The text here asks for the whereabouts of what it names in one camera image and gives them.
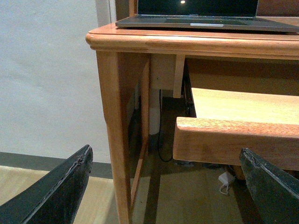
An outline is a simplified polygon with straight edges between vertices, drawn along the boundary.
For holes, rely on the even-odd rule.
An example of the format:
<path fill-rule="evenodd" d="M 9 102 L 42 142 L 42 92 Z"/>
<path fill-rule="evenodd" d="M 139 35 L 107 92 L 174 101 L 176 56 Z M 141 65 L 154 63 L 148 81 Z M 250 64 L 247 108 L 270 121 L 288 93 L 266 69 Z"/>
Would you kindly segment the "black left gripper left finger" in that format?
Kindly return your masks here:
<path fill-rule="evenodd" d="M 0 207 L 2 224 L 72 224 L 85 193 L 93 150 L 85 145 Z"/>

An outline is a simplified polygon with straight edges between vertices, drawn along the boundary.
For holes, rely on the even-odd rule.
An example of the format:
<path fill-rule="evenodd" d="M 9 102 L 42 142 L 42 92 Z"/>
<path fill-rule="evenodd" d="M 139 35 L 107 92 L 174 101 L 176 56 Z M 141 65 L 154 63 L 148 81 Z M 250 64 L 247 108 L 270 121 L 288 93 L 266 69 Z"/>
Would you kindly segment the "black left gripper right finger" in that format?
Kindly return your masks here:
<path fill-rule="evenodd" d="M 299 222 L 299 180 L 249 148 L 239 156 L 250 195 L 266 224 Z"/>

